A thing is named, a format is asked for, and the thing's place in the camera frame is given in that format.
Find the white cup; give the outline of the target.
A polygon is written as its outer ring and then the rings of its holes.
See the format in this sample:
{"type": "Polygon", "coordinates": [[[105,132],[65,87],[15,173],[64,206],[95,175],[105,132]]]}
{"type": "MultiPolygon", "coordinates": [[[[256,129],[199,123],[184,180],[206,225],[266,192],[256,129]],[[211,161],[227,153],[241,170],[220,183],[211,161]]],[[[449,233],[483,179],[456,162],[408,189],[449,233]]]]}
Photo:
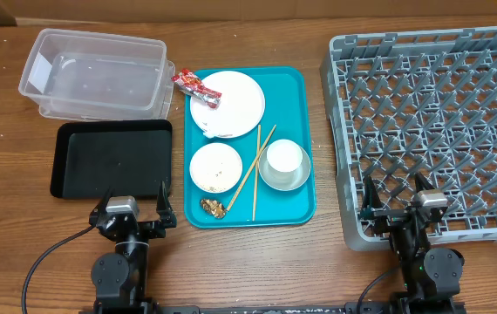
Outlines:
{"type": "Polygon", "coordinates": [[[269,165],[278,172],[289,173],[300,167],[303,161],[301,148],[292,140],[276,140],[267,150],[269,165]]]}

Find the red snack wrapper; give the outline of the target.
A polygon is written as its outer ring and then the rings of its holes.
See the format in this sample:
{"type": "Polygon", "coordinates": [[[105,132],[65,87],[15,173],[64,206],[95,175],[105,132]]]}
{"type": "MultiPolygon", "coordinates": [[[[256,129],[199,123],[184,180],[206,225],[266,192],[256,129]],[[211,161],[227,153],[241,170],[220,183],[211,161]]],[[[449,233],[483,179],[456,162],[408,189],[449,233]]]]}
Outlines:
{"type": "Polygon", "coordinates": [[[196,74],[186,68],[172,76],[171,81],[185,94],[203,101],[212,109],[216,109],[221,102],[220,92],[206,87],[196,74]]]}

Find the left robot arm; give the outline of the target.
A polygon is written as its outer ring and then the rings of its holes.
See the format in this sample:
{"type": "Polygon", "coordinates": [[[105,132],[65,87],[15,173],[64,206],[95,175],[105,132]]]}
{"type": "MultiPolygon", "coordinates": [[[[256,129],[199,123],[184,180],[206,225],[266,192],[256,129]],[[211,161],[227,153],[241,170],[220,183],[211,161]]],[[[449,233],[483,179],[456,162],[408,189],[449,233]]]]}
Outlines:
{"type": "Polygon", "coordinates": [[[92,266],[96,288],[95,313],[156,313],[157,304],[146,296],[149,241],[164,238],[177,225],[176,216],[160,183],[157,220],[139,221],[139,207],[132,196],[114,196],[109,189],[92,210],[89,223],[115,243],[112,253],[99,257],[92,266]]]}

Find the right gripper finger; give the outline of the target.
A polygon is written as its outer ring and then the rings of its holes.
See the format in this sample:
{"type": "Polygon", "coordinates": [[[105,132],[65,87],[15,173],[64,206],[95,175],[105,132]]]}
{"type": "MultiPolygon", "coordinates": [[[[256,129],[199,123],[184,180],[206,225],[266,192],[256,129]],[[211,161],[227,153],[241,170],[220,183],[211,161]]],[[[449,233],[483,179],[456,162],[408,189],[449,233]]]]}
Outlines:
{"type": "Polygon", "coordinates": [[[378,191],[373,179],[367,175],[364,178],[364,196],[361,207],[361,218],[374,218],[373,212],[383,208],[383,202],[380,201],[378,191]]]}
{"type": "Polygon", "coordinates": [[[415,190],[417,193],[424,191],[424,190],[434,190],[435,187],[432,185],[429,180],[426,179],[422,173],[417,172],[414,175],[414,181],[415,181],[415,190]]]}

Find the grey-green bowl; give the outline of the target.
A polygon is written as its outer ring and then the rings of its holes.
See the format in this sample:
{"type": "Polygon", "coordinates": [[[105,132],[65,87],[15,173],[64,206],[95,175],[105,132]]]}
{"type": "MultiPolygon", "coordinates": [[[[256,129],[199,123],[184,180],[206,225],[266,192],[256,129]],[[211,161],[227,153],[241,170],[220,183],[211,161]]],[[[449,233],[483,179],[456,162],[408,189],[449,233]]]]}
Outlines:
{"type": "Polygon", "coordinates": [[[300,167],[289,173],[278,172],[269,165],[267,160],[267,150],[268,147],[264,149],[259,160],[259,175],[271,188],[278,191],[295,190],[301,187],[310,177],[310,157],[303,148],[301,148],[303,153],[303,161],[300,167]]]}

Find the small white rice bowl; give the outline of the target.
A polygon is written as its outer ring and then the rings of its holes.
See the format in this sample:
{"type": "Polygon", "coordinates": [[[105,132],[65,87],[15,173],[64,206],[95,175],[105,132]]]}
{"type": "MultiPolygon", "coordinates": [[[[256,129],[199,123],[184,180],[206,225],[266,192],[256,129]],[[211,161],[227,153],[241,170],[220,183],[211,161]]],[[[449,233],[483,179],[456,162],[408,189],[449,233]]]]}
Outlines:
{"type": "Polygon", "coordinates": [[[189,165],[189,174],[199,189],[219,194],[236,185],[242,169],[241,156],[231,146],[213,142],[194,153],[189,165]]]}

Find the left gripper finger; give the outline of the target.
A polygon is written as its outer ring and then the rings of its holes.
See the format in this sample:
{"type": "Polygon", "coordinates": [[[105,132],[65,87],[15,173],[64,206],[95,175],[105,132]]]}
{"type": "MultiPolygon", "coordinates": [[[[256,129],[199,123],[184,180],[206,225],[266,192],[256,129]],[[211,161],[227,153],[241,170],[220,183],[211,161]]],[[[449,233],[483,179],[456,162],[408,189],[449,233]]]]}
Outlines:
{"type": "Polygon", "coordinates": [[[113,189],[108,188],[105,194],[103,195],[103,197],[101,198],[101,200],[99,201],[99,203],[94,207],[92,212],[89,214],[89,224],[91,226],[96,226],[99,222],[99,219],[103,218],[106,215],[107,213],[106,207],[110,198],[112,197],[112,193],[113,189]]]}
{"type": "Polygon", "coordinates": [[[176,227],[177,218],[168,200],[166,183],[164,181],[160,183],[156,212],[160,217],[159,222],[162,228],[170,229],[176,227]]]}

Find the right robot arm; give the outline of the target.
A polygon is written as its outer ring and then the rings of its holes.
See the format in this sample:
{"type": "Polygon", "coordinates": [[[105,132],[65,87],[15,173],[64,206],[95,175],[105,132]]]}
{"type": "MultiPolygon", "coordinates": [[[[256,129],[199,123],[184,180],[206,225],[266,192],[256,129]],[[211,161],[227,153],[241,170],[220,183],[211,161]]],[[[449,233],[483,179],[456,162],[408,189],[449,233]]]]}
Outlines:
{"type": "Polygon", "coordinates": [[[394,292],[382,305],[383,313],[464,313],[464,304],[453,297],[460,293],[465,258],[456,249],[434,248],[426,229],[440,222],[448,209],[444,193],[424,175],[414,175],[416,194],[404,209],[384,209],[370,176],[364,179],[364,199],[359,217],[373,222],[375,234],[389,235],[398,266],[370,282],[359,296],[356,311],[361,312],[366,294],[378,282],[400,270],[405,290],[394,292]]]}

